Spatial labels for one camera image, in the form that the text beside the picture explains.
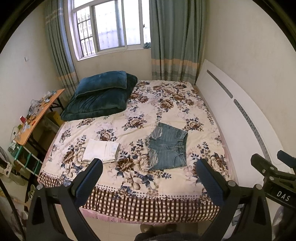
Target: white folded cloth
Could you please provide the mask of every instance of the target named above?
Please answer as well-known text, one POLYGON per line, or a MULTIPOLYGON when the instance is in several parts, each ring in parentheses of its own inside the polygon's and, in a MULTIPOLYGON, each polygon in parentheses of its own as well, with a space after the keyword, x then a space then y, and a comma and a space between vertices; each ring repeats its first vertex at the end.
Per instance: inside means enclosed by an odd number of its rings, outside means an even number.
POLYGON ((89 139, 83 154, 83 160, 100 159, 103 163, 114 162, 117 158, 119 143, 89 139))

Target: curtain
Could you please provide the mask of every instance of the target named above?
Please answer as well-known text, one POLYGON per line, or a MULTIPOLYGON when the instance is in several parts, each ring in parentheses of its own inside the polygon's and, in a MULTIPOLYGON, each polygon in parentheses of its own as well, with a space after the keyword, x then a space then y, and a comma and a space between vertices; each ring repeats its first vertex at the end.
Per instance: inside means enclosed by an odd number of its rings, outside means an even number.
POLYGON ((149 0, 152 78, 195 84, 203 49, 205 0, 149 0))
POLYGON ((45 31, 59 80, 68 99, 79 84, 68 45, 63 0, 48 0, 45 6, 45 31))

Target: frayed hem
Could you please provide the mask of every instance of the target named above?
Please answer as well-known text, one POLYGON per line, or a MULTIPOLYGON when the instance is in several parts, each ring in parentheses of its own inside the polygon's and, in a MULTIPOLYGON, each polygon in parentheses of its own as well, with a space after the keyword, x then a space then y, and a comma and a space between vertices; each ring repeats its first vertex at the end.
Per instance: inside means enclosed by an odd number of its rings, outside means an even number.
POLYGON ((149 145, 150 138, 157 140, 157 138, 161 137, 162 133, 163 133, 162 127, 156 126, 155 129, 153 130, 153 132, 145 138, 145 144, 148 149, 149 162, 150 162, 150 166, 147 168, 148 170, 150 168, 152 168, 153 166, 157 165, 157 163, 158 163, 157 151, 150 148, 150 145, 149 145))

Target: cardboard box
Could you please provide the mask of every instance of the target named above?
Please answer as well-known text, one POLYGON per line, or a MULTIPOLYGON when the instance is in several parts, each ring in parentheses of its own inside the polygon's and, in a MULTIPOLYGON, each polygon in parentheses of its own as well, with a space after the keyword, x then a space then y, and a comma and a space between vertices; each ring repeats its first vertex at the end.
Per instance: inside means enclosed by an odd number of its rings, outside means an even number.
POLYGON ((62 121, 60 115, 56 111, 51 111, 46 116, 59 127, 61 127, 64 123, 64 121, 62 121))

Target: white wall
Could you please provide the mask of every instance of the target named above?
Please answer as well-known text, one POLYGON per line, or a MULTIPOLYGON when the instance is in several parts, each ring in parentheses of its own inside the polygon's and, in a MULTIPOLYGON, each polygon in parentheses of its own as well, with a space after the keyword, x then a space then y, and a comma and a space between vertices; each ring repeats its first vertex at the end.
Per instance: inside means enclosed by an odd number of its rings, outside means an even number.
POLYGON ((17 28, 0 54, 0 146, 7 151, 12 128, 31 100, 61 89, 45 37, 44 3, 17 28))
POLYGON ((284 150, 296 156, 296 52, 252 0, 208 0, 205 59, 262 110, 284 150))
POLYGON ((70 31, 68 1, 64 1, 64 18, 70 52, 79 80, 112 70, 124 70, 137 76, 139 80, 152 79, 150 49, 126 50, 77 61, 70 31))

